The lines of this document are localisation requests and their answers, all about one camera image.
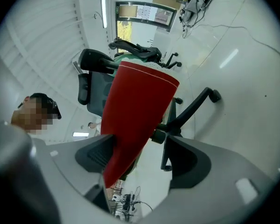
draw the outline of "white ceiling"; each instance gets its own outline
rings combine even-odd
[[[96,11],[101,13],[100,0],[19,0],[1,25],[0,56],[24,87],[21,99],[43,92],[58,104],[62,119],[38,135],[47,144],[71,141],[73,132],[89,132],[88,122],[96,120],[77,101],[71,63],[84,48],[110,55]]]

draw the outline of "white floor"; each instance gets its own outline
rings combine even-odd
[[[246,29],[212,27],[218,25]],[[280,52],[280,25],[269,7],[262,0],[213,0],[185,39],[177,18],[168,42],[168,54],[178,52],[176,60],[182,62],[175,69],[181,79],[176,96],[184,100],[178,112],[205,87],[217,89],[223,98],[217,104],[206,100],[184,125],[182,135],[236,151],[277,180],[280,54],[268,46]],[[166,197],[171,178],[160,171],[161,155],[162,145],[149,142],[135,169],[140,199],[152,208]],[[141,207],[147,215],[149,208]]]

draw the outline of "cable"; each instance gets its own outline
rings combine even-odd
[[[198,3],[198,1],[196,1],[196,4],[195,4],[196,12],[197,12],[197,17],[196,17],[196,19],[195,19],[194,24],[193,24],[192,26],[190,26],[191,28],[192,28],[193,26],[195,26],[195,24],[196,24],[196,22],[197,22],[197,19],[198,19],[198,8],[197,8],[197,3]]]
[[[249,36],[250,36],[255,42],[257,42],[257,43],[259,43],[259,44],[261,44],[261,45],[264,45],[264,46],[266,46],[266,47],[272,49],[274,52],[276,52],[276,53],[280,56],[280,52],[279,52],[276,48],[271,47],[270,45],[265,44],[265,43],[260,42],[260,41],[258,41],[257,39],[255,39],[255,38],[251,35],[251,33],[249,32],[249,30],[248,30],[246,27],[242,27],[242,26],[233,27],[233,26],[226,26],[226,25],[223,25],[223,24],[217,25],[217,26],[212,26],[212,25],[208,25],[208,24],[199,24],[197,27],[193,28],[192,31],[193,31],[194,29],[200,27],[200,26],[206,26],[206,27],[212,27],[212,28],[226,27],[226,28],[242,28],[242,29],[245,29],[245,30],[248,32]]]
[[[192,27],[194,27],[194,26],[195,26],[198,22],[200,22],[200,21],[204,18],[204,15],[205,15],[205,10],[206,10],[206,8],[204,8],[202,18],[201,18],[199,21],[195,22],[195,23],[194,23],[194,25],[193,25]]]
[[[183,37],[183,39],[185,39],[186,38],[186,36],[187,36],[187,34],[188,34],[188,28],[186,28],[186,29],[184,29],[184,31],[186,30],[186,35],[184,35],[184,33],[182,33],[182,37]]]
[[[136,188],[136,191],[135,191],[135,201],[137,201],[137,198],[139,197],[140,192],[141,192],[141,187],[138,186],[138,187]]]
[[[146,204],[147,206],[149,206],[147,203],[145,203],[145,202],[140,202],[140,203],[144,203],[144,204]],[[151,206],[149,206],[149,208],[151,209],[151,211],[153,211],[153,209],[151,208]]]

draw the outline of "person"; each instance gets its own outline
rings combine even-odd
[[[101,133],[101,123],[88,123],[88,128],[89,129],[97,129],[98,132]]]
[[[43,93],[27,96],[13,112],[11,125],[18,126],[27,133],[47,129],[53,119],[61,119],[57,103]]]

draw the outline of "black hair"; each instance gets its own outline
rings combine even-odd
[[[52,118],[57,118],[57,119],[61,119],[61,114],[59,112],[57,103],[52,100],[50,97],[48,97],[46,94],[44,93],[34,93],[30,96],[31,98],[40,98],[41,99],[41,104],[42,104],[42,108],[46,108],[48,111],[49,115],[52,115]],[[18,109],[23,105],[23,102],[20,103],[20,105],[18,106]]]

